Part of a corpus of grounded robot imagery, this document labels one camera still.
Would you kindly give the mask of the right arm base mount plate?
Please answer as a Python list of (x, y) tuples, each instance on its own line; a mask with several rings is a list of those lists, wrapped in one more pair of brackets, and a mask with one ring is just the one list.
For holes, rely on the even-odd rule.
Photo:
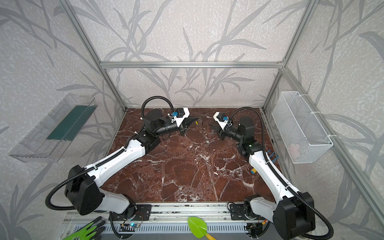
[(251, 209), (244, 203), (235, 204), (234, 202), (228, 202), (227, 210), (231, 215), (233, 221), (264, 221), (265, 218), (260, 215), (255, 215)]

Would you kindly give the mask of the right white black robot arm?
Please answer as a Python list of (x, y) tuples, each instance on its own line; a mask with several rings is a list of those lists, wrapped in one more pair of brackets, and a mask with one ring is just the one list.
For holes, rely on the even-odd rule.
[(229, 122), (229, 117), (224, 113), (216, 112), (213, 116), (218, 123), (213, 129), (221, 140), (226, 137), (237, 142), (237, 149), (250, 165), (262, 177), (270, 189), (274, 201), (263, 197), (253, 196), (245, 199), (247, 216), (255, 218), (261, 216), (275, 225), (279, 235), (284, 240), (290, 240), (306, 234), (316, 228), (314, 212), (302, 201), (295, 197), (289, 190), (297, 190), (279, 169), (263, 153), (263, 147), (255, 139), (255, 125), (250, 117), (242, 117), (237, 127), (231, 126), (225, 132), (224, 128)]

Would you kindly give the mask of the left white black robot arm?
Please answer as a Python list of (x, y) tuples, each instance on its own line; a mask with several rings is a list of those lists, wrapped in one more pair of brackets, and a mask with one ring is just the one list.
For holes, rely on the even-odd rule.
[(70, 170), (69, 177), (74, 177), (74, 180), (66, 185), (66, 197), (82, 216), (94, 211), (106, 211), (128, 219), (133, 217), (137, 208), (129, 196), (105, 191), (101, 186), (125, 166), (155, 149), (162, 135), (176, 131), (185, 135), (188, 127), (198, 119), (190, 115), (188, 108), (178, 108), (170, 117), (164, 117), (158, 109), (149, 111), (143, 117), (143, 129), (123, 147), (90, 165), (90, 172), (80, 176), (80, 166)]

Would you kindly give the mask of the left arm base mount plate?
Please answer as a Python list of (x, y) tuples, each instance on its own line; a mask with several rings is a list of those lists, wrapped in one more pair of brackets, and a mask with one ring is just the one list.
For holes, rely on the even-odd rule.
[(115, 221), (148, 221), (150, 219), (152, 210), (152, 205), (150, 204), (138, 204), (134, 207), (130, 206), (122, 214), (116, 214), (112, 212), (112, 216), (109, 217), (109, 220), (112, 219)]

